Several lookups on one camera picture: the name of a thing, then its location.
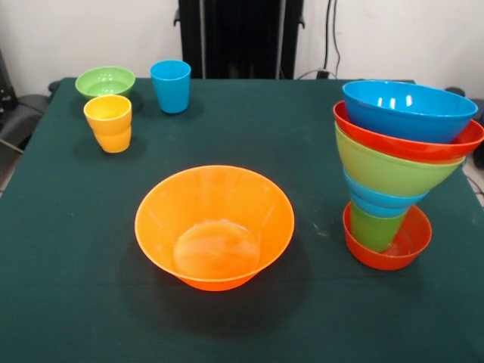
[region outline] blue bowl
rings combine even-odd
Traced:
[[[395,195],[383,194],[357,183],[346,173],[345,169],[343,169],[343,172],[351,192],[351,198],[356,206],[366,213],[380,218],[400,216],[428,193],[425,192],[413,197],[397,197]]]
[[[354,81],[343,86],[349,120],[395,138],[446,144],[454,140],[477,106],[437,88],[390,81]]]

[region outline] light green bowl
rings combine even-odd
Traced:
[[[391,218],[375,217],[362,211],[351,201],[351,234],[368,249],[382,252],[392,244],[406,214],[404,212]]]
[[[130,70],[107,66],[88,70],[76,80],[76,89],[87,99],[102,95],[129,96],[136,77]]]
[[[425,193],[443,182],[464,161],[463,157],[450,164],[427,164],[391,157],[359,144],[334,125],[338,152],[348,175],[380,193],[398,197]]]

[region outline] red bowl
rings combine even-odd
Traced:
[[[346,115],[344,101],[333,108],[340,129],[353,140],[381,153],[421,163],[451,163],[471,153],[484,141],[484,128],[471,120],[463,132],[450,144],[431,144],[378,134],[352,124]]]
[[[349,252],[362,264],[378,270],[398,270],[409,265],[423,250],[432,238],[432,226],[424,212],[413,205],[407,212],[402,226],[393,238],[387,250],[374,252],[361,245],[351,235],[351,212],[348,203],[343,212],[346,245]]]

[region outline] stack of dishes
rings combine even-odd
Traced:
[[[355,81],[334,106],[336,138],[351,202],[346,243],[373,268],[406,266],[432,228],[415,204],[483,140],[477,106],[450,92],[402,82]]]

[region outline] bowl base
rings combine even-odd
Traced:
[[[245,275],[256,269],[259,258],[256,236],[226,220],[194,225],[178,238],[173,250],[179,274],[204,280]]]

